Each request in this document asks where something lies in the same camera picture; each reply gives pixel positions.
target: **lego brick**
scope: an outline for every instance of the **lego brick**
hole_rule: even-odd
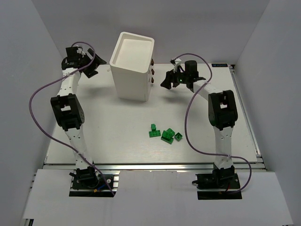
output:
[[[151,130],[152,130],[152,131],[156,131],[156,130],[157,130],[155,124],[151,124],[150,127],[151,127]]]
[[[173,137],[173,136],[175,135],[175,132],[174,132],[171,128],[169,128],[169,129],[167,130],[167,132],[169,132],[169,133],[172,134],[171,137]]]
[[[150,137],[159,137],[159,136],[161,136],[161,131],[160,130],[150,131],[149,136]]]
[[[180,141],[182,138],[183,138],[183,135],[181,133],[177,133],[174,138],[177,140],[177,141]]]
[[[169,143],[169,144],[172,144],[174,139],[173,138],[170,138],[170,139],[166,139],[164,137],[161,137],[161,140],[164,140],[165,142]]]
[[[163,131],[162,133],[162,137],[166,138],[166,139],[170,139],[172,137],[172,133],[169,133],[167,131]]]

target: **metal frame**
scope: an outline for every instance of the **metal frame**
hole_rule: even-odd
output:
[[[236,81],[235,81],[235,76],[236,76],[236,75],[235,75],[235,70],[234,70],[234,68],[233,68],[232,66],[229,66],[229,70],[230,70],[230,74],[231,74],[231,76],[232,76],[232,80],[233,80],[234,87],[235,87],[236,92],[237,92],[237,96],[238,96],[238,99],[239,99],[239,102],[240,102],[240,105],[241,105],[241,109],[242,109],[243,114],[244,114],[244,117],[245,117],[245,119],[246,119],[246,124],[247,124],[247,128],[248,128],[248,130],[249,130],[249,133],[250,133],[250,135],[251,135],[251,140],[252,140],[253,145],[254,145],[254,147],[255,147],[255,149],[256,149],[256,153],[257,153],[257,154],[261,154],[261,152],[260,152],[260,150],[259,150],[259,146],[258,146],[257,140],[256,140],[255,135],[254,135],[253,128],[252,128],[252,126],[251,126],[251,124],[250,124],[249,116],[248,116],[248,114],[247,114],[247,112],[246,112],[244,102],[243,102],[243,100],[242,100],[242,98],[241,98],[241,95],[240,95],[240,92],[239,92],[237,83],[236,83]]]

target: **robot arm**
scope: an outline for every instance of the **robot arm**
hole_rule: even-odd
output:
[[[76,68],[67,68],[63,70],[63,76],[66,76],[75,70]],[[87,145],[83,134],[85,115],[76,97],[80,77],[80,72],[76,72],[67,77],[62,82],[57,96],[51,98],[51,105],[53,106],[56,121],[65,131],[71,145],[89,162],[92,162],[92,158],[87,151]],[[76,168],[80,170],[86,169],[88,164],[86,164],[77,153],[73,153],[76,161]]]
[[[195,82],[194,92],[205,83],[206,81]],[[209,83],[198,94],[208,101],[208,115],[215,133],[216,153],[230,156],[232,131],[238,118],[233,92],[221,91]],[[233,166],[233,162],[230,157],[216,156],[214,166],[218,169],[228,169]]]
[[[171,63],[174,69],[166,73],[166,78],[161,83],[162,87],[171,89],[171,83],[173,87],[186,84],[192,92],[197,92],[207,83],[205,78],[198,76],[196,61],[186,61],[184,72],[181,72],[180,59],[172,60]],[[220,188],[229,184],[235,176],[235,169],[230,158],[232,131],[238,119],[235,98],[231,90],[222,91],[210,83],[198,94],[208,101],[208,118],[215,133],[215,151],[217,154],[229,156],[216,156],[212,174],[198,177],[198,187]]]
[[[62,61],[63,76],[70,74],[78,68],[82,68],[91,61],[90,57],[82,51],[81,47],[69,47],[66,48],[66,52],[67,57]],[[89,49],[88,52],[91,55],[94,54],[91,49]],[[106,64],[106,62],[96,55],[89,67],[63,80],[57,96],[52,97],[50,100],[57,124],[65,131],[71,145],[90,163],[92,163],[93,160],[88,153],[83,133],[85,115],[76,97],[76,91],[81,74],[84,73],[88,78],[91,78],[98,73],[95,69],[103,64]],[[95,170],[86,164],[77,153],[74,153],[74,156],[76,160],[76,175],[71,175],[87,186],[93,186],[98,183]]]

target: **black mounting plate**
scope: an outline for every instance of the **black mounting plate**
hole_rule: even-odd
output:
[[[91,190],[91,189],[96,189],[102,185],[105,185],[105,182],[103,181],[103,177],[101,175],[98,175],[98,177],[99,177],[99,183],[96,187],[85,186],[85,185],[81,184],[80,182],[77,182],[77,180],[75,178],[73,178],[72,188],[75,190]],[[114,175],[113,174],[104,174],[104,177],[106,180],[107,179],[111,180],[109,185],[113,189]]]
[[[206,181],[206,179],[211,179],[212,178],[212,173],[208,173],[208,174],[197,174],[197,181]],[[198,184],[198,188],[200,189],[240,189],[240,183],[239,183],[239,179],[238,179],[238,175],[237,173],[234,174],[234,177],[232,180],[229,181],[228,184],[225,184],[224,187],[216,187],[215,183],[210,183],[210,184],[206,184],[204,186],[202,186],[202,184]]]

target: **white panel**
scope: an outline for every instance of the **white panel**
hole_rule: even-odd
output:
[[[198,200],[194,173],[122,171],[114,198],[69,197],[69,170],[38,171],[24,218],[38,226],[281,226],[292,223],[275,173],[254,173],[242,200]],[[245,183],[248,173],[238,174]]]
[[[155,65],[155,83],[147,102],[119,99],[109,65],[98,68],[91,79],[82,76],[77,97],[85,112],[84,133],[88,151],[95,163],[198,163],[214,162],[213,156],[193,151],[185,137],[172,145],[160,137],[149,138],[151,124],[157,129],[173,129],[184,135],[184,117],[193,93],[180,85],[167,90],[160,87],[172,64]],[[221,90],[233,90],[238,108],[238,121],[232,134],[232,154],[256,161],[246,121],[227,67],[212,68],[212,84]],[[198,65],[200,76],[209,77],[205,64]],[[188,117],[188,134],[192,144],[203,152],[215,153],[214,129],[208,119],[208,102],[195,98]],[[56,126],[54,137],[69,142],[62,128]],[[72,150],[52,142],[47,163],[74,163]]]
[[[62,56],[86,40],[107,62],[121,32],[156,40],[155,63],[183,52],[236,63],[269,0],[33,0]]]
[[[19,226],[49,144],[30,117],[28,101],[37,88],[62,76],[62,59],[30,0],[0,1],[0,32],[0,224]],[[48,132],[54,126],[50,97],[57,88],[47,88],[33,101]]]
[[[264,161],[276,172],[296,225],[301,225],[300,9],[300,0],[270,1],[236,71]]]

